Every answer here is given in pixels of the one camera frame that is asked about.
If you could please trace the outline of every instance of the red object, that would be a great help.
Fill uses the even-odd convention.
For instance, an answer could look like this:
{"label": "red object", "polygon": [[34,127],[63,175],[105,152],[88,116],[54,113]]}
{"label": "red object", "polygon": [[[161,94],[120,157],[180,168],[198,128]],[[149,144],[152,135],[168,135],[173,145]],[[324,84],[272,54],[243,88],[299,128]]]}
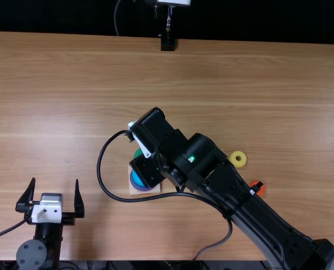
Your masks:
{"label": "red object", "polygon": [[[255,184],[258,184],[259,181],[253,181],[251,184],[250,184],[250,187],[254,186]],[[261,186],[261,190],[259,192],[257,192],[257,195],[262,197],[263,195],[266,194],[266,185],[263,184],[263,186]]]}

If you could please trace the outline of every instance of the gray cable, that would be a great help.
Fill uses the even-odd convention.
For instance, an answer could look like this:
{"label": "gray cable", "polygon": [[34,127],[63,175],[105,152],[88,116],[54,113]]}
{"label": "gray cable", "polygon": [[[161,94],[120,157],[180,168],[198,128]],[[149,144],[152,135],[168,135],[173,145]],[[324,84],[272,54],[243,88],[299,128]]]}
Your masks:
{"label": "gray cable", "polygon": [[205,252],[205,251],[207,251],[207,250],[210,250],[210,249],[212,249],[212,248],[215,248],[215,247],[217,247],[217,246],[222,245],[223,243],[225,243],[225,242],[231,237],[233,228],[232,228],[232,222],[231,222],[231,220],[230,220],[229,218],[227,219],[227,223],[228,223],[228,233],[227,233],[227,235],[224,237],[224,239],[222,239],[222,240],[220,240],[220,241],[218,241],[218,242],[216,242],[216,243],[214,243],[214,244],[212,244],[212,245],[205,246],[203,249],[201,249],[201,250],[197,253],[197,255],[196,255],[192,260],[197,260],[197,258],[198,258],[203,252]]}
{"label": "gray cable", "polygon": [[120,33],[118,33],[118,29],[117,29],[116,15],[117,15],[118,6],[120,5],[120,3],[121,3],[121,0],[117,0],[116,6],[115,6],[115,11],[113,12],[113,22],[115,24],[115,30],[116,30],[117,37],[120,36]]}

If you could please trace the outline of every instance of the black cable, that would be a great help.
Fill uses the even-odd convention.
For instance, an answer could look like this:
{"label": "black cable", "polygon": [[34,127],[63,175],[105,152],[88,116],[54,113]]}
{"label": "black cable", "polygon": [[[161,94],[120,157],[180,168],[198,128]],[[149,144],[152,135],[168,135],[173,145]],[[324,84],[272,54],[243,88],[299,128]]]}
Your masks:
{"label": "black cable", "polygon": [[113,11],[113,23],[115,25],[115,31],[116,31],[116,35],[119,36],[119,32],[117,29],[117,10],[118,10],[118,6],[120,5],[121,0],[117,0],[116,5],[115,5],[115,10]]}
{"label": "black cable", "polygon": [[77,264],[75,264],[75,263],[73,263],[73,262],[70,262],[70,261],[68,261],[68,260],[62,260],[61,262],[62,262],[62,263],[69,263],[69,264],[73,265],[74,267],[76,267],[76,268],[77,268],[77,270],[79,270],[79,267],[78,267],[78,265],[77,265]]}
{"label": "black cable", "polygon": [[[172,196],[185,196],[185,197],[190,197],[190,198],[194,198],[196,200],[199,200],[199,201],[202,201],[210,206],[212,206],[214,209],[216,209],[218,212],[220,212],[222,214],[222,216],[224,218],[225,217],[225,213],[223,210],[221,210],[221,208],[214,202],[202,197],[202,196],[199,196],[199,195],[196,195],[196,194],[192,194],[192,193],[187,193],[187,192],[168,192],[168,193],[163,193],[163,194],[158,194],[158,195],[153,195],[153,196],[147,196],[147,197],[143,197],[143,198],[137,198],[137,199],[127,199],[127,198],[122,198],[122,197],[118,197],[116,195],[114,195],[113,193],[111,193],[105,186],[105,184],[103,183],[102,181],[102,177],[101,177],[101,163],[102,163],[102,158],[103,158],[103,155],[107,149],[107,146],[115,139],[117,138],[118,136],[122,135],[122,134],[128,134],[128,133],[131,133],[131,131],[129,130],[121,130],[119,132],[117,132],[116,134],[114,134],[111,138],[109,138],[107,140],[107,142],[104,144],[104,146],[102,147],[101,149],[101,152],[100,152],[100,155],[98,156],[98,160],[97,160],[97,179],[98,179],[98,183],[100,184],[102,190],[104,191],[105,194],[107,194],[110,198],[116,200],[116,201],[121,201],[121,202],[126,202],[126,203],[139,203],[141,201],[152,201],[152,200],[157,200],[157,199],[162,199],[162,198],[166,198],[166,197],[172,197]],[[163,170],[163,166],[161,164],[161,156],[160,156],[160,153],[158,152],[158,149],[155,150],[155,155],[157,156],[157,161],[158,161],[158,166],[159,166],[159,169],[160,170]],[[227,223],[228,223],[228,233],[226,235],[225,238],[223,238],[222,240],[212,244],[212,245],[208,245],[206,247],[204,247],[203,249],[201,249],[197,255],[194,257],[193,260],[196,260],[198,258],[198,256],[201,255],[202,252],[206,251],[206,250],[209,250],[211,248],[214,248],[216,246],[219,246],[223,243],[225,243],[231,236],[232,234],[232,223],[231,223],[231,220],[229,218],[226,219],[227,220]]]}
{"label": "black cable", "polygon": [[207,251],[207,250],[210,250],[210,249],[213,249],[213,248],[215,248],[215,247],[217,247],[217,246],[220,246],[220,245],[222,245],[222,244],[224,244],[224,243],[227,242],[227,240],[228,240],[228,239],[231,237],[231,235],[232,235],[233,227],[232,227],[232,222],[231,222],[230,219],[226,219],[226,221],[227,221],[227,223],[228,223],[228,232],[227,232],[227,235],[226,235],[222,240],[220,240],[220,241],[218,241],[218,242],[216,242],[216,243],[214,243],[214,244],[205,246],[203,249],[201,249],[201,250],[197,253],[197,255],[196,255],[192,260],[197,260],[197,258],[198,258],[203,252],[205,252],[205,251]]}
{"label": "black cable", "polygon": [[267,266],[264,264],[263,261],[260,260],[259,262],[262,264],[262,266],[263,266],[264,269],[267,269]]}
{"label": "black cable", "polygon": [[114,266],[113,262],[110,261],[110,265],[113,267],[114,270],[117,270],[116,267]]}
{"label": "black cable", "polygon": [[209,266],[205,263],[204,260],[202,261],[202,264],[203,264],[203,266],[204,266],[207,270],[210,270]]}
{"label": "black cable", "polygon": [[22,224],[24,224],[27,221],[27,218],[25,218],[24,220],[22,220],[21,222],[18,222],[16,225],[13,225],[11,228],[8,228],[2,232],[0,232],[0,236],[5,235],[7,232],[11,232],[14,229],[20,227]]}

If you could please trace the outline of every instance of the green object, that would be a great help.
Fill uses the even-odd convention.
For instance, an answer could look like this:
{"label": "green object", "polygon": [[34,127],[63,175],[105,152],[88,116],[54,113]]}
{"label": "green object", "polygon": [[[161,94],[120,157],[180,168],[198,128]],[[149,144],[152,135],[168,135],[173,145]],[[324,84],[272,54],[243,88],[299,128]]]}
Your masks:
{"label": "green object", "polygon": [[139,148],[139,149],[136,151],[136,153],[134,153],[133,158],[135,159],[137,156],[141,156],[142,154],[143,154],[143,152],[142,152],[141,148]]}

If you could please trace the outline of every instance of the yellow ring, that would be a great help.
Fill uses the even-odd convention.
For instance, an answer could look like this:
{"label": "yellow ring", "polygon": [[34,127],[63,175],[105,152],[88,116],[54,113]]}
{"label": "yellow ring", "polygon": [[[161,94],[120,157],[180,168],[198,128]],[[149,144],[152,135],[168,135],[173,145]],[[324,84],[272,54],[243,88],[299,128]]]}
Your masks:
{"label": "yellow ring", "polygon": [[247,157],[245,153],[241,151],[232,152],[229,156],[229,161],[236,167],[240,168],[246,165]]}

